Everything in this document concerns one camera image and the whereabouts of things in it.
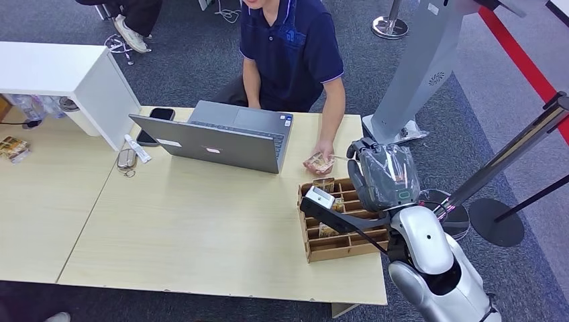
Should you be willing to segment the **person's left hand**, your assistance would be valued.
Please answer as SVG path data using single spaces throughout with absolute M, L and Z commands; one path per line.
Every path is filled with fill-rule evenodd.
M 334 165 L 333 145 L 329 141 L 318 141 L 312 155 L 303 162 L 304 167 L 315 175 L 324 175 L 331 172 Z

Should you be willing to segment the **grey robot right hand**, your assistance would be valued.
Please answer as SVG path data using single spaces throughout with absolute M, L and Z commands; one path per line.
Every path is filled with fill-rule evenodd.
M 379 212 L 418 200 L 418 172 L 408 147 L 364 137 L 348 146 L 346 157 L 348 175 L 365 210 Z

